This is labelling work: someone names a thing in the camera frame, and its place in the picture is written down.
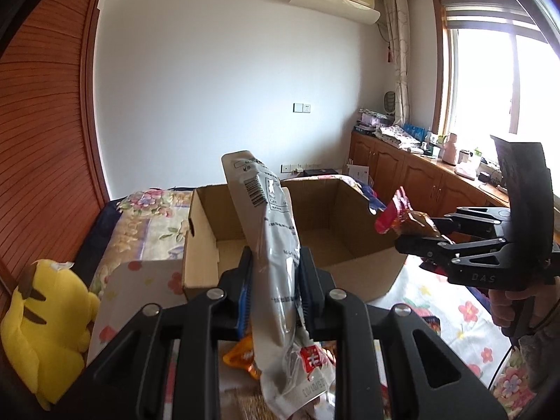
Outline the red snack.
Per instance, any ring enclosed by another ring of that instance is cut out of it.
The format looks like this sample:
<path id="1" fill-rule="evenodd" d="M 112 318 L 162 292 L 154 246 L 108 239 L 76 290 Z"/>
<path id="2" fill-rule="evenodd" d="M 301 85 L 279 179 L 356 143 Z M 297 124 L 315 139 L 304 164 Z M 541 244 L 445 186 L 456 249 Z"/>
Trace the red snack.
<path id="1" fill-rule="evenodd" d="M 406 234 L 440 237 L 441 234 L 420 233 L 422 216 L 424 214 L 427 213 L 412 208 L 404 188 L 399 187 L 385 210 L 383 210 L 376 219 L 375 230 L 380 234 L 385 234 L 389 230 L 393 230 L 397 236 Z"/>

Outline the orange snack packet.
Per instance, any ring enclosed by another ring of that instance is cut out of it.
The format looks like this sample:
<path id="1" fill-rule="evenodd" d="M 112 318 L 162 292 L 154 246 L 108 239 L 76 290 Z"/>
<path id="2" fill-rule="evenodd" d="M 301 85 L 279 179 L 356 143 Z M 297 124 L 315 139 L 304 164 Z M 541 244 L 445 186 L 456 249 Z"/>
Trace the orange snack packet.
<path id="1" fill-rule="evenodd" d="M 225 353 L 222 361 L 230 368 L 247 372 L 254 380 L 259 380 L 261 377 L 261 371 L 258 369 L 254 359 L 252 334 L 247 334 L 237 341 L 236 345 Z"/>

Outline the long white snack pouch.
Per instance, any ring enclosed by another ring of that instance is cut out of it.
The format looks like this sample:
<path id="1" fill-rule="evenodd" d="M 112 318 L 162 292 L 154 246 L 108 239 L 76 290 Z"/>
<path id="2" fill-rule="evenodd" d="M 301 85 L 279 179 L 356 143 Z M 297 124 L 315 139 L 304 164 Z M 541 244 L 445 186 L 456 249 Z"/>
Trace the long white snack pouch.
<path id="1" fill-rule="evenodd" d="M 335 367 L 303 324 L 296 270 L 300 240 L 289 194 L 250 152 L 223 155 L 236 213 L 252 251 L 251 333 L 268 408 L 287 419 L 326 392 Z"/>

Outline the wooden sideboard cabinet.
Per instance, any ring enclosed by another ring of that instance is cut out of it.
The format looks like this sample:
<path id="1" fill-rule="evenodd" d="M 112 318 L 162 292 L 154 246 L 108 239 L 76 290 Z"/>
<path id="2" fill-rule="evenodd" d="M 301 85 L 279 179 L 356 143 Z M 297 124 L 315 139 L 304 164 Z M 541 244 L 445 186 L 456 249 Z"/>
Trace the wooden sideboard cabinet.
<path id="1" fill-rule="evenodd" d="M 387 202 L 403 187 L 412 207 L 430 216 L 450 214 L 458 207 L 508 207 L 509 197 L 496 187 L 457 175 L 436 159 L 397 149 L 372 135 L 351 133 L 348 161 L 368 168 L 368 183 Z"/>

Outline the pink thermos bottle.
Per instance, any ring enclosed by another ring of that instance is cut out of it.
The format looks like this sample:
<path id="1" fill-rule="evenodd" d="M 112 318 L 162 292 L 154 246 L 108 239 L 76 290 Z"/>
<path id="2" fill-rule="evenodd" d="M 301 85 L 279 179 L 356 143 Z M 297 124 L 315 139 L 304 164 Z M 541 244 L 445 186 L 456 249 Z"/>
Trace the pink thermos bottle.
<path id="1" fill-rule="evenodd" d="M 449 165 L 456 166 L 457 163 L 457 134 L 450 133 L 443 144 L 441 160 Z"/>

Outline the floral bed quilt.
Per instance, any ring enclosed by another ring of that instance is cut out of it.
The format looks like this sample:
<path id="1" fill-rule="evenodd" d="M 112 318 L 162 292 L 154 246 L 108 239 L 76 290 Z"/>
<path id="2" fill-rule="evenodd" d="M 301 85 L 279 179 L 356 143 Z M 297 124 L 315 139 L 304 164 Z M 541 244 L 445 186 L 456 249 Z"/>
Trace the floral bed quilt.
<path id="1" fill-rule="evenodd" d="M 73 271 L 101 297 L 110 275 L 124 263 L 180 260 L 193 192 L 151 188 L 109 202 L 81 244 Z"/>

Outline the window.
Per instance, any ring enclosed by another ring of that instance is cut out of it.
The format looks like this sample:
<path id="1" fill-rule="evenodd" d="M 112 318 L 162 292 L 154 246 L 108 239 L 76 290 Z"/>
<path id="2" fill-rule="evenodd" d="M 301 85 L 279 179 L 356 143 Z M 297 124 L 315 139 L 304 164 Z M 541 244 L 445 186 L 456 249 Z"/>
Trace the window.
<path id="1" fill-rule="evenodd" d="M 541 143 L 559 190 L 559 58 L 516 0 L 433 0 L 437 128 L 496 166 L 496 135 Z"/>

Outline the yellow plush toy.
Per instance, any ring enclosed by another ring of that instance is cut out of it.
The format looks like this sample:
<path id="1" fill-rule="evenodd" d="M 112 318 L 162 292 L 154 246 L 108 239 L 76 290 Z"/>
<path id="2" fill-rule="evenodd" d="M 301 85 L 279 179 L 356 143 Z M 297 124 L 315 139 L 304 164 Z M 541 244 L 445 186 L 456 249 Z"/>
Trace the yellow plush toy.
<path id="1" fill-rule="evenodd" d="M 72 266 L 41 259 L 26 267 L 1 322 L 8 361 L 45 410 L 83 372 L 100 307 Z"/>

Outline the wooden slatted wardrobe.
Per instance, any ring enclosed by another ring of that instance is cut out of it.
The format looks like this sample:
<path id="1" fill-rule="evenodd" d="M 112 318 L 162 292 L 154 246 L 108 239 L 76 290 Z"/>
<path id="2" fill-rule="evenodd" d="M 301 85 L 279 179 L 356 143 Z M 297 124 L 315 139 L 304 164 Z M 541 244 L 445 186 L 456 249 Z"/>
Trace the wooden slatted wardrobe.
<path id="1" fill-rule="evenodd" d="M 93 111 L 99 0 L 39 0 L 1 55 L 1 306 L 23 268 L 75 258 L 108 201 Z"/>

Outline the floral curtain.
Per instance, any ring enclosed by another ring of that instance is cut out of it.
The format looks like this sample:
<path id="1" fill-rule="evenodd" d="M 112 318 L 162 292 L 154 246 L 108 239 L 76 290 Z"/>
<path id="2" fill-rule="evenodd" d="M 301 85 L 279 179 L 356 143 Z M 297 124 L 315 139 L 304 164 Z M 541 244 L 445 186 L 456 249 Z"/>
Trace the floral curtain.
<path id="1" fill-rule="evenodd" d="M 384 0 L 389 47 L 395 69 L 396 123 L 409 123 L 410 101 L 408 69 L 410 57 L 410 23 L 408 0 Z"/>

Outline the wall power socket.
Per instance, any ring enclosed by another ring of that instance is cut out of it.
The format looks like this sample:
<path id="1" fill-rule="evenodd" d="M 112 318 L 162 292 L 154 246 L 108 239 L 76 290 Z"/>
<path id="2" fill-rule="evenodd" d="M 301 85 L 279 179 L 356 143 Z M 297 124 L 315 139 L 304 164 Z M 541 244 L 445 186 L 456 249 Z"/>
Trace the wall power socket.
<path id="1" fill-rule="evenodd" d="M 281 174 L 300 173 L 307 168 L 306 164 L 282 164 L 280 167 Z"/>

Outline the wall light switch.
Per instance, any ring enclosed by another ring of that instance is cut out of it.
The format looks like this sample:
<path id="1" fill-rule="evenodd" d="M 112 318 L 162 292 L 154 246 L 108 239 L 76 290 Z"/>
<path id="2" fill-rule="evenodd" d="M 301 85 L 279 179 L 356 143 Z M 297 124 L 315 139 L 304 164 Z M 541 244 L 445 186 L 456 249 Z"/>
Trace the wall light switch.
<path id="1" fill-rule="evenodd" d="M 294 113 L 309 113 L 310 105 L 306 103 L 295 103 L 292 107 Z"/>

